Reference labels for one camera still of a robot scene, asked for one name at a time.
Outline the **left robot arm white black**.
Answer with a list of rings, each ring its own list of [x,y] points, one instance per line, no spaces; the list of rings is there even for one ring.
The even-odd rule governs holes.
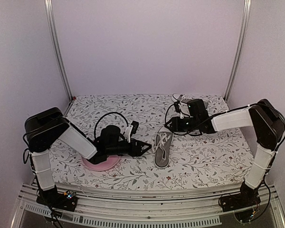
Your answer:
[[[100,136],[91,140],[73,123],[66,119],[57,107],[36,114],[25,121],[24,142],[27,149],[23,161],[30,162],[37,178],[37,203],[49,209],[75,211],[78,198],[75,192],[59,193],[54,183],[49,150],[57,140],[62,141],[78,152],[86,167],[94,171],[106,171],[114,167],[123,155],[140,157],[151,145],[133,139],[138,122],[128,123],[124,133],[115,125],[101,130]]]

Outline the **grey sneaker with red sole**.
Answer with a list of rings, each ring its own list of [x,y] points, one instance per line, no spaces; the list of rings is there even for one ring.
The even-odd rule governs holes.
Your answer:
[[[165,168],[169,164],[170,147],[173,142],[173,133],[166,127],[161,127],[154,134],[152,151],[155,153],[155,165]]]

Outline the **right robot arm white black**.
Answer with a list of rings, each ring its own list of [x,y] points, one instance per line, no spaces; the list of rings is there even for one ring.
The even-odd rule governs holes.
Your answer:
[[[260,204],[258,189],[265,184],[280,145],[285,140],[285,118],[267,99],[221,113],[209,115],[201,99],[187,102],[189,114],[165,119],[164,126],[181,136],[199,130],[213,134],[233,128],[253,127],[256,135],[256,154],[249,174],[242,182],[240,192],[219,198],[224,212]]]

